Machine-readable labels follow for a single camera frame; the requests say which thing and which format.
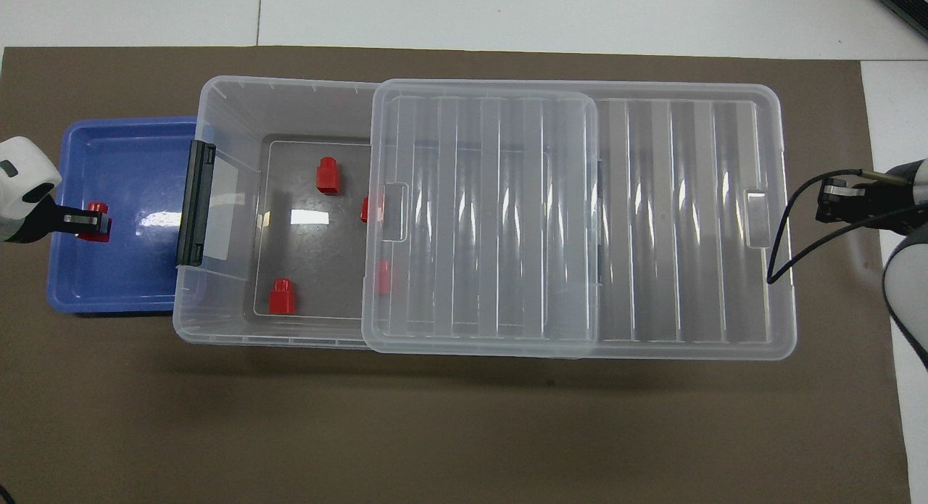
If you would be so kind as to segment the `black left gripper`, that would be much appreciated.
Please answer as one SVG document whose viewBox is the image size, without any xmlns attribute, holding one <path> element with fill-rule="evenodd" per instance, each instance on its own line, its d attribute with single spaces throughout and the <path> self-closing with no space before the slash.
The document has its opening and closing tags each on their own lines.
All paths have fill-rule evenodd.
<svg viewBox="0 0 928 504">
<path fill-rule="evenodd" d="M 109 216 L 103 211 L 77 211 L 65 214 L 53 197 L 45 196 L 25 218 L 4 224 L 4 242 L 29 244 L 47 234 L 59 232 L 64 223 L 76 228 L 109 228 Z"/>
</svg>

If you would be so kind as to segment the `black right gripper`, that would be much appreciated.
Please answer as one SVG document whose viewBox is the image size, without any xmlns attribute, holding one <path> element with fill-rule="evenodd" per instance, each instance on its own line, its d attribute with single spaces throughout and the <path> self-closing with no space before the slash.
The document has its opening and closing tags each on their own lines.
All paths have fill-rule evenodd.
<svg viewBox="0 0 928 504">
<path fill-rule="evenodd" d="M 876 174 L 863 174 L 871 180 L 863 188 L 849 186 L 842 179 L 825 179 L 818 193 L 816 222 L 820 223 L 854 223 L 863 217 L 865 199 L 864 227 L 885 230 L 894 233 L 912 233 L 916 229 L 916 213 L 909 212 L 889 217 L 892 211 L 913 207 L 914 174 L 895 176 L 892 180 L 877 180 Z"/>
</svg>

